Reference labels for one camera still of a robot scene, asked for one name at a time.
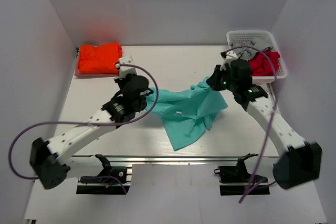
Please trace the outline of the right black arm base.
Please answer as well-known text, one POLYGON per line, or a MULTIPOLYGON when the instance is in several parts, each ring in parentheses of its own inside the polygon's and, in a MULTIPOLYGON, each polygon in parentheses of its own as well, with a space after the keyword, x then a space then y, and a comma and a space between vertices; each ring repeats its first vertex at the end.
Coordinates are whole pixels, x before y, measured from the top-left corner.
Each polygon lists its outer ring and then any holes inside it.
MULTIPOLYGON (((245 161, 258 154, 249 153, 239 157, 235 165, 218 166, 214 169, 214 174, 219 176, 219 191, 221 196, 242 196, 247 186, 251 174, 247 171, 245 161)), ((256 175, 252 185, 260 184, 250 192, 250 195, 269 195, 268 179, 256 175)))

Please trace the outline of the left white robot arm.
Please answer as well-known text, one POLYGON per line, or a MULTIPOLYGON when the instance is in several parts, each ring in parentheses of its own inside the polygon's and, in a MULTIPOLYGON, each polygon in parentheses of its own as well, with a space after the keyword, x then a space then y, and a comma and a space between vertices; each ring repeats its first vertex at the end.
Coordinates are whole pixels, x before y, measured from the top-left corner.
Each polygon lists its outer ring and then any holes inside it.
POLYGON ((74 156, 145 109, 146 96, 152 93, 146 77, 129 74, 125 79, 116 79, 116 83, 120 90, 89 118, 88 125, 76 125, 48 140, 33 141, 29 163, 45 189, 55 188, 67 178, 82 177, 89 183, 116 178, 118 173, 103 155, 74 156))

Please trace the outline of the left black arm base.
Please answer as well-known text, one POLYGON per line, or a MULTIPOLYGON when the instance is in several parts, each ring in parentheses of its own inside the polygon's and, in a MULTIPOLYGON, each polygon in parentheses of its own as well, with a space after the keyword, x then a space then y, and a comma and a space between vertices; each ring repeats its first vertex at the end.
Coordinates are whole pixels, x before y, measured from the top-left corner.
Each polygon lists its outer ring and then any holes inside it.
POLYGON ((98 175, 80 177, 77 184, 78 195, 126 195, 130 188, 130 179, 126 166, 114 166, 101 154, 95 155, 102 170, 98 175))

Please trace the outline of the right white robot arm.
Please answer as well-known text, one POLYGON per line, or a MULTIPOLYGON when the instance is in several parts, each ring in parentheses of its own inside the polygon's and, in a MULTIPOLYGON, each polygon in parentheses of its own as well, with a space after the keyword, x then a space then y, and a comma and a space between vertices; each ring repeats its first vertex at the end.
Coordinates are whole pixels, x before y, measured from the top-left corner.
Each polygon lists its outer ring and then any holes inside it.
POLYGON ((308 143, 276 111, 268 93, 252 81, 251 69, 244 60, 216 65, 207 84, 214 91, 228 90, 235 101, 256 120, 275 146, 279 158, 274 163, 256 161, 257 174, 274 178, 283 189, 316 180, 320 176, 322 148, 308 143))

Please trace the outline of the teal t shirt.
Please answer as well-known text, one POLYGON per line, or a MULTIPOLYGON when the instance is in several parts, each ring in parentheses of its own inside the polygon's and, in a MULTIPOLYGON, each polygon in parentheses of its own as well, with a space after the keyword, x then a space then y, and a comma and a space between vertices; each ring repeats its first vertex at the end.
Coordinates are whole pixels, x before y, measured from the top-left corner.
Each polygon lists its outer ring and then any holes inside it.
POLYGON ((153 88, 147 96, 146 110, 159 116, 174 151, 195 143, 210 130, 219 112, 228 105, 218 91, 213 91, 204 78, 188 90, 173 92, 153 88))

